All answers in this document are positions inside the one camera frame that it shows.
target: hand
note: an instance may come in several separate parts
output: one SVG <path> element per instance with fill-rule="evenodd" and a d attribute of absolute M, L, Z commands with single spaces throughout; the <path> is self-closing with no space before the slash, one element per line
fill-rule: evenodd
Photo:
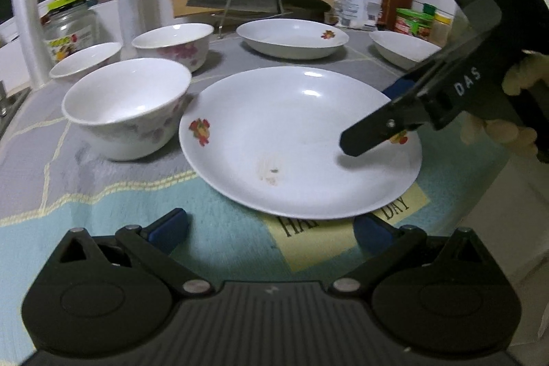
<path fill-rule="evenodd" d="M 507 71 L 501 87 L 507 95 L 514 96 L 519 95 L 522 89 L 532 87 L 539 80 L 543 80 L 549 86 L 549 56 L 532 53 Z M 483 129 L 493 141 L 509 148 L 517 155 L 537 155 L 534 143 L 537 139 L 536 131 L 505 120 L 482 120 L 468 114 L 461 128 L 461 140 L 469 145 L 476 141 Z"/>

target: yellow lid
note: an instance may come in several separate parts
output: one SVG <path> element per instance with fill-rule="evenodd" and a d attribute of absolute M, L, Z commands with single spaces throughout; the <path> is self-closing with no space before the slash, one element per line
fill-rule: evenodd
<path fill-rule="evenodd" d="M 76 1 L 80 0 L 54 0 L 53 2 L 50 2 L 48 4 L 48 11 L 60 9 L 61 7 L 64 7 L 65 5 L 69 5 L 70 3 Z"/>
<path fill-rule="evenodd" d="M 436 12 L 435 21 L 439 21 L 439 22 L 442 22 L 443 24 L 450 25 L 452 23 L 452 18 L 450 16 L 446 16 L 445 14 Z"/>

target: plate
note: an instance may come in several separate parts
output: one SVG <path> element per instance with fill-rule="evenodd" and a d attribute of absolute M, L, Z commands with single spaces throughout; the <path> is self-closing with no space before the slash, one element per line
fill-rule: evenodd
<path fill-rule="evenodd" d="M 199 93 L 179 141 L 196 173 L 238 203 L 285 217 L 351 217 L 397 199 L 419 173 L 416 133 L 356 158 L 339 148 L 343 130 L 388 101 L 336 72 L 256 69 Z"/>
<path fill-rule="evenodd" d="M 372 32 L 370 38 L 381 56 L 401 69 L 409 71 L 440 47 L 415 36 L 397 32 Z"/>
<path fill-rule="evenodd" d="M 259 53 L 287 60 L 324 58 L 349 41 L 336 27 L 299 19 L 252 21 L 240 25 L 237 33 Z"/>

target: shallow white dish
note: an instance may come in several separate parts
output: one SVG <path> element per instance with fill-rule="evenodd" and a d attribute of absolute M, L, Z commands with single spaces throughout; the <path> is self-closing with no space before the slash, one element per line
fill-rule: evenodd
<path fill-rule="evenodd" d="M 142 57 L 166 58 L 198 70 L 206 61 L 213 27 L 209 24 L 175 24 L 139 35 L 132 41 Z"/>
<path fill-rule="evenodd" d="M 259 53 L 287 60 L 324 58 L 349 41 L 336 27 L 299 19 L 252 21 L 240 25 L 237 33 Z"/>
<path fill-rule="evenodd" d="M 120 43 L 102 43 L 62 59 L 49 71 L 49 77 L 57 81 L 76 83 L 98 68 L 120 61 Z"/>
<path fill-rule="evenodd" d="M 190 79 L 189 70 L 175 61 L 121 61 L 78 81 L 61 110 L 95 151 L 111 160 L 134 160 L 174 136 Z"/>
<path fill-rule="evenodd" d="M 193 169 L 236 202 L 286 217 L 350 217 L 395 200 L 419 173 L 416 133 L 357 158 L 339 148 L 343 130 L 388 101 L 335 72 L 256 69 L 195 97 L 181 119 L 179 141 Z"/>
<path fill-rule="evenodd" d="M 404 70 L 410 70 L 440 50 L 437 45 L 403 33 L 376 31 L 370 33 L 370 38 L 382 57 Z"/>

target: teal tablecloth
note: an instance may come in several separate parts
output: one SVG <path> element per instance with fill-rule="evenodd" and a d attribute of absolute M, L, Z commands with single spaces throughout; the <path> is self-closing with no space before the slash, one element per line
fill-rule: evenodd
<path fill-rule="evenodd" d="M 379 90 L 402 75 L 381 60 L 367 33 L 351 31 L 350 36 L 344 50 L 305 65 L 353 76 Z M 190 92 L 230 74 L 281 64 L 247 49 L 233 36 L 213 41 Z M 32 93 L 0 142 L 0 366 L 21 362 L 32 352 L 20 317 L 21 301 L 55 245 L 74 226 L 92 235 L 112 234 L 125 224 L 145 226 L 182 207 L 191 215 L 191 232 L 172 256 L 215 285 L 224 279 L 328 282 L 368 257 L 349 239 L 349 221 L 333 229 L 323 223 L 312 228 L 302 224 L 301 232 L 287 221 L 261 216 L 221 196 L 190 170 L 176 138 L 136 162 L 104 160 L 62 117 L 66 90 L 49 83 Z M 423 127 L 419 135 L 423 166 L 417 185 L 428 203 L 399 225 L 448 234 L 477 203 L 507 156 L 488 139 L 463 145 L 457 121 L 437 133 Z M 293 237 L 304 259 L 287 259 L 281 235 Z M 335 256 L 328 249 L 324 257 L 318 248 L 314 256 L 308 253 L 306 242 L 322 237 L 335 246 Z"/>

